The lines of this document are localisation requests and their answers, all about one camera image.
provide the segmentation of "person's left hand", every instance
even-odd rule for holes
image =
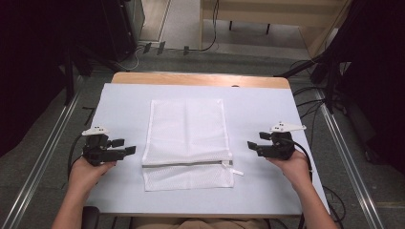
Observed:
[[[106,162],[99,166],[93,166],[85,158],[78,159],[72,167],[69,178],[69,190],[77,195],[87,197],[98,180],[117,162]]]

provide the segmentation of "white tabletop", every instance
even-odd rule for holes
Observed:
[[[221,98],[224,100],[229,147],[235,176],[234,188],[145,192],[141,159],[145,150],[152,99]],[[247,142],[269,144],[259,132],[268,132],[279,121],[301,124],[290,89],[231,88],[106,84],[93,120],[110,139],[124,138],[137,146],[133,156],[119,161],[94,188],[86,205],[103,214],[121,216],[279,218],[298,216],[301,204],[279,168],[247,148]],[[304,131],[292,138],[306,148]],[[313,184],[328,208],[319,176],[313,166]]]

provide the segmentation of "table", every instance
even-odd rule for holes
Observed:
[[[346,19],[352,0],[219,0],[218,20],[299,26],[309,56],[323,51],[330,33]],[[203,20],[212,20],[214,0],[200,0]]]
[[[145,192],[141,158],[145,149],[151,99],[221,98],[234,156],[234,188]],[[132,217],[282,218],[297,217],[301,204],[281,171],[247,149],[261,144],[259,132],[278,121],[300,124],[289,84],[284,78],[185,73],[116,73],[106,84],[93,120],[113,138],[137,152],[119,161],[92,191],[87,205],[102,214]],[[304,131],[292,133],[310,155]],[[312,160],[315,189],[327,207]]]

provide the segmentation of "white mesh bag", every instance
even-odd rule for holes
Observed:
[[[231,165],[221,99],[152,100],[146,191],[233,187]]]

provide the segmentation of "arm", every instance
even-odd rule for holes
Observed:
[[[267,158],[267,160],[278,166],[291,182],[301,200],[306,225],[309,229],[337,229],[310,181],[307,158],[303,153],[295,151],[289,160],[274,158]]]
[[[52,228],[80,228],[83,206],[90,191],[101,176],[115,165],[115,162],[109,162],[94,167],[84,158],[75,162],[70,175],[68,191]]]

